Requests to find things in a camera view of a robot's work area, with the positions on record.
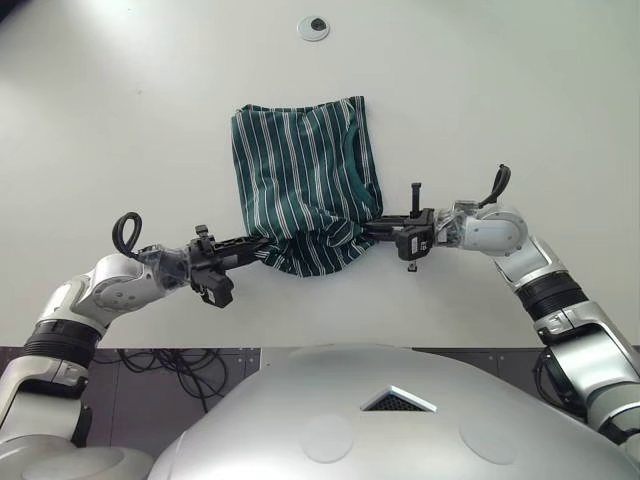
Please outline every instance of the white stripe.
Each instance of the white stripe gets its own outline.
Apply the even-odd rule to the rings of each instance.
[[[240,157],[238,156],[238,150],[236,149],[236,139],[234,138],[231,142],[231,149],[233,151],[233,155],[236,157],[236,165],[238,165],[238,175],[240,175],[240,182],[242,183],[242,196],[244,197],[244,216],[245,216],[245,227],[247,229],[247,233],[249,233],[249,200],[247,199],[247,186],[245,185],[245,178],[242,174],[242,162],[240,161]]]
[[[318,270],[320,270],[320,275],[326,275],[327,271],[322,266],[322,262],[320,261],[318,252],[316,248],[313,246],[313,243],[311,243],[311,238],[309,238],[309,235],[305,235],[304,237],[307,241],[307,246],[309,247],[309,253],[311,253],[311,258],[313,258],[313,263],[315,263],[316,267],[318,267]]]
[[[304,166],[304,173],[305,173],[305,178],[307,179],[307,182],[309,181],[309,170],[307,169],[307,159],[304,156],[304,145],[302,145],[302,136],[300,135],[300,125],[298,124],[298,122],[296,122],[296,132],[298,133],[298,144],[300,145],[300,153],[302,154],[302,165]],[[309,188],[307,188],[307,192],[309,193],[309,200],[307,201],[307,204],[311,204],[311,185],[308,185]],[[322,218],[322,215],[320,215],[320,223],[321,223],[321,228],[324,228],[324,220]]]
[[[291,261],[293,262],[293,268],[296,269],[296,273],[298,274],[298,276],[302,277],[302,267],[300,266],[300,262],[298,261],[298,259],[292,257]]]
[[[331,148],[333,152],[333,162],[334,162],[333,181],[336,184],[336,188],[338,189],[338,195],[340,196],[340,203],[342,203],[342,211],[344,212],[344,217],[349,218],[349,205],[347,204],[347,201],[344,198],[342,185],[340,185],[340,177],[338,176],[338,166],[336,165],[336,162],[338,160],[337,153],[336,153],[336,142],[333,139],[333,127],[331,126],[331,119],[329,118],[329,110],[326,107],[324,107],[322,109],[322,114],[324,115],[324,121],[327,124],[327,133],[329,134],[329,141],[331,142]],[[324,147],[324,134],[322,135],[322,145]]]
[[[284,262],[284,256],[283,255],[278,255],[277,260],[273,264],[273,268],[277,268],[278,270],[280,270],[280,267],[282,266],[283,262]]]
[[[286,238],[291,238],[291,232],[282,210],[282,203],[280,202],[280,185],[278,184],[278,174],[276,171],[276,157],[273,153],[273,146],[271,145],[271,137],[269,136],[269,127],[267,126],[267,114],[260,112],[260,125],[262,126],[262,135],[264,136],[264,142],[267,146],[267,160],[269,161],[269,172],[271,172],[271,181],[273,182],[273,194],[276,199],[276,216],[280,222],[280,226],[284,231]]]
[[[313,161],[313,180],[316,184],[316,196],[318,197],[318,203],[323,210],[327,209],[324,203],[324,195],[322,194],[322,183],[320,181],[320,160],[318,159],[318,151],[316,150],[315,137],[313,136],[313,129],[311,128],[311,122],[309,117],[305,115],[302,119],[305,130],[307,131],[307,140],[309,141],[309,147],[311,149],[311,160]]]
[[[344,255],[342,254],[341,248],[336,248],[336,257],[338,257],[338,262],[340,263],[340,268],[344,268],[347,266],[347,262],[344,261]]]
[[[307,209],[304,200],[302,199],[302,188],[300,186],[300,172],[298,171],[298,159],[296,157],[296,150],[293,146],[293,137],[291,136],[291,130],[289,125],[289,115],[284,114],[284,130],[285,136],[287,138],[287,145],[289,147],[289,154],[291,155],[291,168],[293,169],[293,187],[296,191],[296,197],[298,198],[298,203],[300,205],[300,209],[302,210],[302,214],[304,216],[305,222],[307,223],[307,229],[313,229],[313,219],[311,218],[311,213]]]
[[[349,108],[353,108],[354,109],[354,111],[356,112],[356,119],[358,119],[358,111],[353,107],[353,105],[351,105],[347,100],[341,101],[340,104],[342,105],[342,110],[343,110],[344,115],[345,115],[345,121],[347,121],[347,123],[348,123],[348,118],[349,118],[349,116],[348,116]],[[367,178],[366,178],[366,174],[365,174],[365,178],[361,179],[361,181],[364,183],[363,187],[366,189],[366,184],[368,183],[367,182]],[[364,209],[365,220],[366,221],[371,220],[373,218],[373,215],[371,214],[371,210],[369,209],[367,204],[364,203],[362,200],[360,200],[360,205]]]
[[[271,113],[273,114],[273,124],[276,128],[276,137],[278,137],[278,147],[280,148],[280,159],[282,160],[282,173],[285,176],[284,190],[287,193],[287,203],[289,204],[289,208],[291,209],[291,216],[293,217],[293,223],[296,224],[296,230],[300,231],[298,218],[295,210],[293,209],[293,205],[291,204],[291,197],[289,196],[289,182],[287,182],[287,169],[285,168],[287,162],[285,161],[284,153],[282,151],[282,141],[280,139],[280,131],[278,130],[278,119],[276,118],[276,114],[273,109],[271,109]]]
[[[258,191],[258,184],[256,182],[255,171],[253,169],[253,155],[251,155],[251,149],[249,148],[249,140],[247,139],[247,132],[244,128],[244,122],[242,121],[242,113],[236,114],[236,120],[238,122],[238,131],[240,132],[240,140],[242,141],[242,147],[244,153],[249,160],[249,178],[251,180],[251,187],[253,189],[253,221],[255,222],[256,229],[263,237],[270,238],[269,233],[260,225],[260,218],[258,216],[258,209],[260,207],[260,193]]]
[[[360,129],[360,154],[362,155],[362,167],[364,170],[364,183],[369,185],[371,182],[371,172],[369,171],[369,155],[367,155],[367,146],[365,143],[364,120],[362,118],[362,97],[356,97],[356,117],[358,118],[358,128]]]
[[[256,148],[258,149],[258,151],[260,150],[260,144],[258,143],[258,136],[256,135],[256,127],[253,125],[253,115],[249,115],[249,123],[251,124],[251,130],[253,130],[253,139],[256,142]],[[271,225],[271,220],[269,219],[269,202],[267,200],[267,182],[264,181],[264,175],[262,174],[262,168],[260,165],[258,165],[258,168],[256,169],[256,172],[260,172],[260,178],[262,179],[262,185],[264,186],[264,205],[265,205],[265,209],[264,209],[264,216],[266,217],[265,219],[267,220],[267,224],[269,224],[269,229],[271,230],[271,237],[275,237],[276,236],[276,231],[273,228],[273,225]]]
[[[349,129],[349,112],[348,110],[345,109],[344,106],[344,102],[341,101],[340,102],[340,106],[342,107],[342,115],[344,116],[344,124],[347,127],[347,130]],[[342,133],[342,129],[340,129],[340,119],[338,118],[338,113],[336,112],[336,106],[335,104],[332,105],[333,108],[333,114],[336,117],[336,123],[338,124],[338,130],[340,133],[340,138],[345,138],[346,136],[346,132],[343,134]],[[342,169],[344,170],[344,176],[345,179],[347,180],[347,188],[349,189],[349,200],[351,200],[351,203],[353,203],[353,210],[356,212],[356,218],[355,218],[355,222],[356,223],[361,223],[362,222],[362,218],[360,217],[360,205],[362,205],[362,202],[357,201],[357,197],[353,194],[353,190],[351,189],[351,182],[350,179],[351,177],[349,176],[349,174],[347,173],[347,160],[345,158],[344,155],[344,146],[341,146],[341,152],[342,152]]]
[[[353,225],[350,225],[349,228],[349,233],[347,233],[342,239],[340,239],[340,241],[338,242],[338,245],[343,245],[347,239],[353,238],[355,235],[353,234]]]

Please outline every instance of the cloth fold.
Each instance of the cloth fold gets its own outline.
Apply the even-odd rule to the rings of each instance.
[[[233,160],[249,235],[267,265],[299,276],[342,270],[374,242],[382,214],[363,97],[315,107],[247,105],[232,118]]]

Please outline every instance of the striped fabric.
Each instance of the striped fabric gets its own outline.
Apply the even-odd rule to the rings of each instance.
[[[233,160],[249,235],[272,240],[267,265],[302,277],[337,272],[373,242],[382,214],[364,98],[307,108],[247,105],[232,119]]]

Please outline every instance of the white tabletop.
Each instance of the white tabletop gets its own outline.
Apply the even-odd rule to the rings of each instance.
[[[308,43],[297,22],[322,15]],[[633,0],[32,1],[0,24],[0,343],[113,251],[135,210],[141,245],[196,224],[244,234],[230,117],[247,103],[367,101],[385,213],[504,201],[557,251],[634,343],[639,331],[638,4]],[[378,342],[530,347],[531,320],[478,253],[433,251],[417,274],[391,246],[299,280],[230,272],[225,310],[188,290],[120,318],[104,346]]]

